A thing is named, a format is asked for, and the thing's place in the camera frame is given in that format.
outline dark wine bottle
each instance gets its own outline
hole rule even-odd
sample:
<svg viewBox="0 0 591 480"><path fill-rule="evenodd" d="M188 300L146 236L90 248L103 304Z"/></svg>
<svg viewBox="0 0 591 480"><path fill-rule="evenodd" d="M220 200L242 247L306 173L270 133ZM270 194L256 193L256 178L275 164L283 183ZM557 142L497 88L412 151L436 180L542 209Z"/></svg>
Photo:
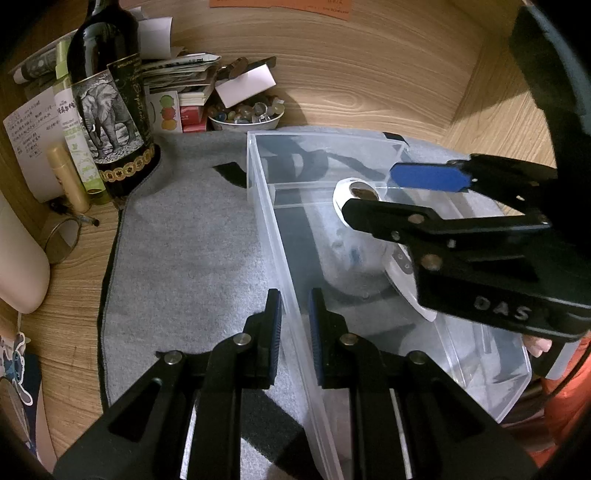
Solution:
<svg viewBox="0 0 591 480"><path fill-rule="evenodd" d="M125 197L158 160L141 77L137 20L118 0L89 0L67 65L100 176L111 196Z"/></svg>

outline metal pivot screw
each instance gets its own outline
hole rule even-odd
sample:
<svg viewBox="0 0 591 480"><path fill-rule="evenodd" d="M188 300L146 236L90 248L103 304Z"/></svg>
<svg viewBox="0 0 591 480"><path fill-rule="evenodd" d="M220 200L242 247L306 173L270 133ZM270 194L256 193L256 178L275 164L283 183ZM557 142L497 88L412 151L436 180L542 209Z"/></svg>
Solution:
<svg viewBox="0 0 591 480"><path fill-rule="evenodd" d="M413 350L408 354L408 358L415 365L424 365L427 363L427 355L420 350Z"/></svg>
<svg viewBox="0 0 591 480"><path fill-rule="evenodd" d="M346 346L353 346L357 343L359 338L354 333L344 333L340 336L340 343Z"/></svg>
<svg viewBox="0 0 591 480"><path fill-rule="evenodd" d="M169 365L176 365L183 359L183 354L178 350L172 350L164 355L164 361Z"/></svg>
<svg viewBox="0 0 591 480"><path fill-rule="evenodd" d="M443 259L439 255L435 254L423 255L421 259L421 265L423 268L431 272L436 272L441 270L441 267L443 266Z"/></svg>
<svg viewBox="0 0 591 480"><path fill-rule="evenodd" d="M419 223L423 223L425 221L425 217L420 213L413 213L410 217L408 217L408 221L418 225Z"/></svg>
<svg viewBox="0 0 591 480"><path fill-rule="evenodd" d="M232 339L238 346L245 346L251 343L252 337L247 333L237 333Z"/></svg>

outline red box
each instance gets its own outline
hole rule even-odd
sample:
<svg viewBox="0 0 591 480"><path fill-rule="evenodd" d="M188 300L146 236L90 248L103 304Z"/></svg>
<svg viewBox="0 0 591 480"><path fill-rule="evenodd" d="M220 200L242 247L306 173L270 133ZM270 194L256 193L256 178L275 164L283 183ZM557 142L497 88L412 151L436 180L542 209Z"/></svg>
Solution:
<svg viewBox="0 0 591 480"><path fill-rule="evenodd" d="M202 106L182 106L181 107L181 125L183 129L185 125L198 125L203 119L203 111L205 107Z"/></svg>
<svg viewBox="0 0 591 480"><path fill-rule="evenodd" d="M181 124L183 126L183 133L207 131L207 117L206 116L204 116L202 118L201 122L198 124L186 125L184 122L181 122Z"/></svg>

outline elephant illustration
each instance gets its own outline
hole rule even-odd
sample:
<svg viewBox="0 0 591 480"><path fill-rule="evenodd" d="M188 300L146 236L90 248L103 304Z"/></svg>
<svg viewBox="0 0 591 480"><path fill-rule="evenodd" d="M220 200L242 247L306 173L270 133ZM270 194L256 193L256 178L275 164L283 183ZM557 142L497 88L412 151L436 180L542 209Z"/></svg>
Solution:
<svg viewBox="0 0 591 480"><path fill-rule="evenodd" d="M122 146L117 139L115 126L124 124L127 128L128 143L136 139L137 131L134 120L121 98L117 89L111 83L99 83L91 87L82 97L83 120L90 139L94 143L99 158L104 158L105 147L100 139L100 129L104 129L109 142L113 146L113 152Z"/></svg>

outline fruit picture card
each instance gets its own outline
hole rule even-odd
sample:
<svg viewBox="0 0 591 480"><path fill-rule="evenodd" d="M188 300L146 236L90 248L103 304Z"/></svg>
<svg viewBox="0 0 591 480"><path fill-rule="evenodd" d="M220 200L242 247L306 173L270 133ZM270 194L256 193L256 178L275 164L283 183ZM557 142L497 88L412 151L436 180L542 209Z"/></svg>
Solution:
<svg viewBox="0 0 591 480"><path fill-rule="evenodd" d="M181 134L181 108L176 90L153 93L146 97L150 124L155 134Z"/></svg>

